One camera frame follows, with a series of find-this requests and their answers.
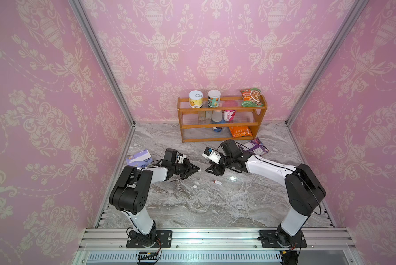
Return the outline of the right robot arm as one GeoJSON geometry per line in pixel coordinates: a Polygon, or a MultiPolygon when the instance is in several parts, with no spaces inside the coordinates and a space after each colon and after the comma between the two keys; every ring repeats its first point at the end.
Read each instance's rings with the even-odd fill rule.
{"type": "Polygon", "coordinates": [[[281,247],[293,248],[302,239],[302,227],[327,195],[312,169],[301,163],[298,166],[284,165],[262,158],[254,152],[245,152],[232,140],[221,143],[222,152],[207,147],[202,156],[211,161],[206,172],[221,176],[226,169],[237,173],[251,173],[275,181],[286,188],[289,211],[275,236],[281,247]]]}

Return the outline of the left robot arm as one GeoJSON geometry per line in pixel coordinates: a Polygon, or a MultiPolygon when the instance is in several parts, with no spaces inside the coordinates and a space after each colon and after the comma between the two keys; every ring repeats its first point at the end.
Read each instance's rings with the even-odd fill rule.
{"type": "Polygon", "coordinates": [[[129,218],[133,227],[127,230],[127,247],[158,246],[156,222],[146,209],[151,185],[166,182],[173,176],[185,180],[200,172],[199,166],[176,149],[166,149],[164,157],[146,167],[123,168],[109,195],[109,204],[129,218]]]}

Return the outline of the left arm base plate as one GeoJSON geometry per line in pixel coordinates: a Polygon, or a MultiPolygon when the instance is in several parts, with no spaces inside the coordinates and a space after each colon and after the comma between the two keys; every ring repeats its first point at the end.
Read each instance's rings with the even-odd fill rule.
{"type": "Polygon", "coordinates": [[[127,248],[171,248],[172,230],[156,230],[149,235],[142,235],[134,230],[126,231],[127,248]]]}

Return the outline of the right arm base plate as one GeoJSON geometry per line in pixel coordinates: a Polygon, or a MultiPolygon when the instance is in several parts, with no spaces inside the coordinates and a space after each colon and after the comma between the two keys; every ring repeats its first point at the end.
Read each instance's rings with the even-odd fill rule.
{"type": "Polygon", "coordinates": [[[277,230],[259,230],[257,238],[263,248],[306,248],[307,242],[301,230],[295,236],[277,230]]]}

